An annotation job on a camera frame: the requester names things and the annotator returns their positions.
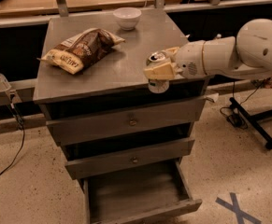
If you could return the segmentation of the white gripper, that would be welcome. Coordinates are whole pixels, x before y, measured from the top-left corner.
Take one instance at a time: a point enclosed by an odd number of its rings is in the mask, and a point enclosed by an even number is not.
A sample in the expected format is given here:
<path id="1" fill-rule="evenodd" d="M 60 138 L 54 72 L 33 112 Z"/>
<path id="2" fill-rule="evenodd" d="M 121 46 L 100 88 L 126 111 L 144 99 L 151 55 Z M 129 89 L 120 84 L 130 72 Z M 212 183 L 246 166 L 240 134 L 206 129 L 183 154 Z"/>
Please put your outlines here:
<path id="1" fill-rule="evenodd" d="M 165 49 L 164 53 L 167 58 L 174 60 L 179 67 L 180 74 L 185 78 L 204 77 L 203 68 L 203 47 L 205 41 L 189 42 L 179 47 Z M 162 63 L 155 66 L 148 66 L 144 69 L 144 75 L 147 79 L 171 80 L 176 75 L 175 63 Z"/>

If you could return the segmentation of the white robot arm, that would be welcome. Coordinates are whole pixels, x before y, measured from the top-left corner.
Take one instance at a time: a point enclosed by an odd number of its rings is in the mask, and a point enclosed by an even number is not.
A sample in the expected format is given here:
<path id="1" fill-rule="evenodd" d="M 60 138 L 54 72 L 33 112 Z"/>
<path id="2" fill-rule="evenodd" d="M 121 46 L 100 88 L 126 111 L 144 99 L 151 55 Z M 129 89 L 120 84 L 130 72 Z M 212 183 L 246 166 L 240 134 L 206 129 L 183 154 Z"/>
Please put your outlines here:
<path id="1" fill-rule="evenodd" d="M 272 76 L 272 20 L 244 24 L 236 36 L 188 42 L 156 51 L 143 70 L 149 80 L 188 79 L 221 75 L 235 79 Z"/>

